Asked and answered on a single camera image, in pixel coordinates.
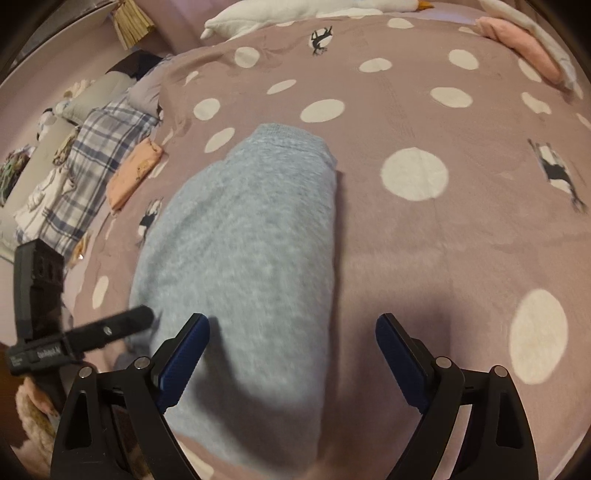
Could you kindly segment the lavender pillow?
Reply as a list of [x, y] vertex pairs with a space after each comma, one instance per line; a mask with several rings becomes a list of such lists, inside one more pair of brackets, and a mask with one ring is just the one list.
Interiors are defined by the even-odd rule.
[[161, 85], [174, 57], [168, 55], [138, 80], [128, 91], [129, 105], [147, 115], [159, 115], [159, 94]]

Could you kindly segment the cream fleece left sleeve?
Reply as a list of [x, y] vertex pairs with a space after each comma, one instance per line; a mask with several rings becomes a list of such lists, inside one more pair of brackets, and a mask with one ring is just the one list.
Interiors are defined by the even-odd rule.
[[49, 395], [26, 376], [15, 395], [18, 417], [27, 440], [17, 450], [22, 459], [41, 476], [49, 475], [60, 414]]

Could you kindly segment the folded white garment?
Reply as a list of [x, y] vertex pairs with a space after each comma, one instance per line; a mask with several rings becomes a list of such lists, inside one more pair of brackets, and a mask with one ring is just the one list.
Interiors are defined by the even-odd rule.
[[565, 89], [574, 90], [577, 85], [577, 72], [572, 63], [570, 55], [538, 23], [528, 15], [513, 8], [503, 1], [480, 1], [480, 5], [487, 13], [485, 17], [500, 18], [514, 23], [531, 33], [547, 50], [550, 56], [558, 63], [560, 70], [564, 74], [563, 81], [559, 84]]

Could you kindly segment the white goose plush toy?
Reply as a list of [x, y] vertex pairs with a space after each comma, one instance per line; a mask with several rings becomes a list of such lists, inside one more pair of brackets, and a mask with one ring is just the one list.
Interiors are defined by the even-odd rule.
[[204, 23], [201, 40], [217, 35], [223, 39], [243, 36], [260, 28], [324, 18], [339, 12], [379, 10], [415, 12], [432, 8], [429, 1], [418, 0], [247, 0], [238, 1]]

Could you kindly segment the grey New York sweatshirt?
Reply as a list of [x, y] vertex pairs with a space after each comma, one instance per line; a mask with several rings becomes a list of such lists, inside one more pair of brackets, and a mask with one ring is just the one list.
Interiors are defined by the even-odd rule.
[[273, 479], [315, 461], [335, 289], [335, 158], [322, 138], [263, 124], [188, 179], [150, 228], [129, 302], [158, 318], [151, 353], [194, 313], [211, 341], [171, 429]]

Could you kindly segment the beige headboard cushion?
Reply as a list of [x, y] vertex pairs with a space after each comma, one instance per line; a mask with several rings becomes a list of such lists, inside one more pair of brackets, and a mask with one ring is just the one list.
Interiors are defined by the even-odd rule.
[[71, 100], [61, 113], [61, 117], [80, 125], [92, 110], [102, 108], [120, 98], [135, 83], [135, 79], [122, 72], [108, 72]]

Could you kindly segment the folded pink garment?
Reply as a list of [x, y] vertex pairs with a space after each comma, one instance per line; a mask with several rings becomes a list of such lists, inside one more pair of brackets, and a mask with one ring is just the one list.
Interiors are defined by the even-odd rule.
[[476, 20], [476, 29], [480, 35], [515, 51], [519, 56], [518, 66], [528, 79], [538, 83], [546, 81], [553, 85], [559, 85], [563, 81], [564, 74], [558, 63], [523, 28], [504, 19], [480, 17]]

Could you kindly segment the blue plaid pillow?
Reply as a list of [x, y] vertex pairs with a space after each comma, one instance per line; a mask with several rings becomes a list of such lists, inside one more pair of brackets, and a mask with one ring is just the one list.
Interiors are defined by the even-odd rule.
[[91, 110], [65, 161], [40, 183], [49, 188], [43, 200], [16, 213], [17, 243], [40, 239], [69, 256], [100, 210], [109, 180], [157, 123], [126, 97]]

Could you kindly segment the yellow hanging tassel bundle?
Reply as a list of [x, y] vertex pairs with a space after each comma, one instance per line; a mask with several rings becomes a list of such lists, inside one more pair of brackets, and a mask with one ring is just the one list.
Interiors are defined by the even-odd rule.
[[111, 13], [115, 33], [125, 50], [130, 50], [152, 31], [155, 25], [133, 0], [119, 0]]

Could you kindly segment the polka dot mauve blanket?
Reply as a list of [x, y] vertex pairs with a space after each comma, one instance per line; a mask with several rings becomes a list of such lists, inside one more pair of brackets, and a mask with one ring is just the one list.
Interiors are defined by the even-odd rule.
[[590, 425], [590, 94], [528, 79], [508, 48], [451, 22], [310, 19], [175, 56], [164, 150], [100, 216], [76, 323], [125, 309], [150, 228], [184, 183], [263, 124], [335, 158], [335, 289], [321, 435], [292, 479], [383, 479], [418, 422], [374, 335], [391, 312], [435, 355], [504, 365], [539, 474]]

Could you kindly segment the folded orange bear garment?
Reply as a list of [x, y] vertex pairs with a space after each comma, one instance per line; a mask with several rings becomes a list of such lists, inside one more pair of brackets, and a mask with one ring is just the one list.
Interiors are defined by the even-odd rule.
[[106, 199], [113, 212], [122, 209], [161, 156], [162, 148], [149, 138], [144, 138], [132, 149], [106, 187]]

